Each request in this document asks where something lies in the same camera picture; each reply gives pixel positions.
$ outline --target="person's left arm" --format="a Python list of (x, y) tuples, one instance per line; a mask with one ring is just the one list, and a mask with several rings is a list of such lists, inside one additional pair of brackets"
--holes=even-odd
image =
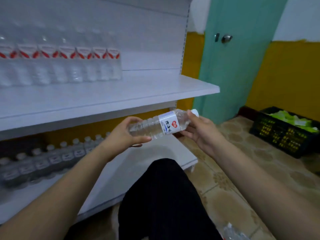
[(4, 223), (0, 239), (63, 239), (105, 165), (130, 146), (151, 140), (128, 133), (128, 125), (138, 121), (137, 117), (124, 119), (60, 180)]

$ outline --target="black plastic crate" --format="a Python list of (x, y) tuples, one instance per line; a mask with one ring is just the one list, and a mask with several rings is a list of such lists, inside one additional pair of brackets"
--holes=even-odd
[[(268, 115), (280, 110), (283, 109), (269, 107), (260, 111), (249, 133), (295, 158), (300, 158), (304, 154), (317, 151), (320, 142), (319, 132), (311, 133)], [(296, 115), (300, 119), (306, 118), (291, 112), (289, 114), (292, 116)], [(311, 121), (312, 127), (320, 129), (320, 122)]]

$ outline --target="teal door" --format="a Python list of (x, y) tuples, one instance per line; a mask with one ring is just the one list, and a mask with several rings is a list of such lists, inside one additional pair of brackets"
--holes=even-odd
[[(195, 98), (194, 108), (202, 116), (219, 124), (245, 105), (286, 2), (211, 1), (199, 79), (218, 85), (220, 93)], [(232, 36), (230, 42), (222, 43), (224, 35)]]

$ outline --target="person's left hand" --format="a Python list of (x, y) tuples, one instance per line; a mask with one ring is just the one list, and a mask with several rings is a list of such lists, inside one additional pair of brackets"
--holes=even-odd
[(142, 119), (134, 116), (125, 118), (118, 124), (110, 135), (102, 142), (102, 145), (109, 150), (111, 149), (114, 156), (124, 152), (129, 147), (140, 147), (142, 143), (152, 140), (150, 136), (132, 136), (129, 134), (128, 126), (130, 123), (141, 122)]

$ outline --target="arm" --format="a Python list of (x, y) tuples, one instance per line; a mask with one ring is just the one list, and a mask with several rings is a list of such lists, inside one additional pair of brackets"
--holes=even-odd
[(130, 122), (138, 121), (141, 119), (137, 117), (122, 121), (59, 181), (4, 223), (0, 227), (0, 239), (63, 239), (104, 166), (128, 147), (151, 140), (128, 133)]
[(182, 134), (214, 158), (278, 240), (320, 239), (320, 211), (260, 168), (204, 117)]

